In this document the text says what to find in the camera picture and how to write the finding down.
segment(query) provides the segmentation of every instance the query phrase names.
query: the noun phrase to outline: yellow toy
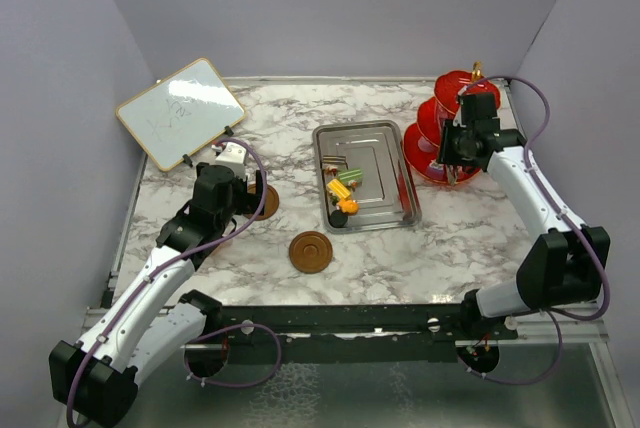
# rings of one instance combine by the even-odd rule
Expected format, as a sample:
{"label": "yellow toy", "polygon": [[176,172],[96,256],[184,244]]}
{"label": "yellow toy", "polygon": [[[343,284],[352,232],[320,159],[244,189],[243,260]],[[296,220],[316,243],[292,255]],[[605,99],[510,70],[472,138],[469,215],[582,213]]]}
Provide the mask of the yellow toy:
{"label": "yellow toy", "polygon": [[348,215],[355,215],[358,212],[358,203],[354,200],[340,200],[338,202],[338,208],[343,213]]}
{"label": "yellow toy", "polygon": [[327,183],[327,191],[338,198],[338,200],[348,200],[351,198],[351,190],[340,183],[340,180],[337,178]]}

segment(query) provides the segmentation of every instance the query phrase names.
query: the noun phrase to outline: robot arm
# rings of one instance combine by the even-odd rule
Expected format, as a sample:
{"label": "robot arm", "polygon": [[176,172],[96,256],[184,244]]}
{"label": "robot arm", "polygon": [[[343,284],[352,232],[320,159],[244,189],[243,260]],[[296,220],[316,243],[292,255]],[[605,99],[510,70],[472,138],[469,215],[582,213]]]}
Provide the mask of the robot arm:
{"label": "robot arm", "polygon": [[[263,180],[257,173],[256,194],[247,192],[246,156],[245,148],[229,142],[213,164],[199,163],[193,198],[162,227],[137,278],[73,346],[61,341],[53,349],[49,367],[56,400],[66,404],[74,379],[81,376],[71,396],[73,408],[112,427],[128,411],[149,373],[202,334],[206,315],[188,303],[179,303],[168,316],[154,320],[215,246],[197,248],[220,240],[235,214],[258,211]],[[171,262],[180,255],[184,259]]]}
{"label": "robot arm", "polygon": [[[610,244],[606,231],[586,226],[531,156],[531,167],[527,167],[524,137],[517,130],[500,129],[493,94],[461,96],[459,115],[445,123],[438,162],[454,170],[480,167],[489,173],[506,192],[534,242],[515,279],[465,295],[463,327],[473,334],[486,333],[487,326],[500,317],[595,299],[600,275],[566,220],[580,227],[603,266]],[[548,194],[536,184],[533,170]],[[554,204],[564,216],[556,213]]]}

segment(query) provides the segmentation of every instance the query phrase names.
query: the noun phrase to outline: white marble surface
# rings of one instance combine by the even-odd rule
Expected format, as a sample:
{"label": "white marble surface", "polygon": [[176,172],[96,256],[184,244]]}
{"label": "white marble surface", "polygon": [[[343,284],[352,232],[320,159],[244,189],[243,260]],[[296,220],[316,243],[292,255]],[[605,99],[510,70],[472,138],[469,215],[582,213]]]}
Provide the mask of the white marble surface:
{"label": "white marble surface", "polygon": [[[232,87],[247,110],[236,137],[261,156],[280,195],[270,219],[223,244],[169,300],[198,289],[225,304],[445,303],[513,276],[531,244],[514,208],[486,174],[455,188],[414,174],[422,221],[413,228],[327,234],[334,259],[321,273],[297,271],[291,240],[326,233],[311,132],[323,124],[376,119],[403,130],[433,93],[422,84],[251,84]],[[503,127],[515,122],[503,92]],[[210,148],[194,162],[213,161]],[[144,265],[160,227],[191,198],[195,170],[147,163],[116,286],[118,297]]]}

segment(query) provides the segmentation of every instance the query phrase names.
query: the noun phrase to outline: wall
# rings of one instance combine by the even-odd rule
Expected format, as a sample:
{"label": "wall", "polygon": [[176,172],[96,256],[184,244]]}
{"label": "wall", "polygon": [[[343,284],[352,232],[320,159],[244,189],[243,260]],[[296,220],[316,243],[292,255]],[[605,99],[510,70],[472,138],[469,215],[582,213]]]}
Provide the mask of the wall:
{"label": "wall", "polygon": [[115,0],[157,77],[514,72],[555,0]]}
{"label": "wall", "polygon": [[0,0],[0,34],[0,424],[49,427],[140,160],[114,108],[153,78],[113,0]]}
{"label": "wall", "polygon": [[[534,149],[540,164],[572,207],[611,235],[607,272],[614,296],[605,321],[640,426],[639,26],[640,0],[558,0],[518,74],[538,84],[553,109]],[[541,121],[540,102],[517,86],[514,97],[532,132]]]}

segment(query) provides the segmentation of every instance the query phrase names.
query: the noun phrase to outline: small whiteboard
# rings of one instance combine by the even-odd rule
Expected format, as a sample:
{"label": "small whiteboard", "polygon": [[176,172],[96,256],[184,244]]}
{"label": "small whiteboard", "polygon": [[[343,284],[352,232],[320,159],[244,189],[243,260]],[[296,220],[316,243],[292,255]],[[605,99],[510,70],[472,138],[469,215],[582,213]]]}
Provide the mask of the small whiteboard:
{"label": "small whiteboard", "polygon": [[245,113],[209,60],[200,58],[120,105],[116,116],[158,168],[169,171]]}

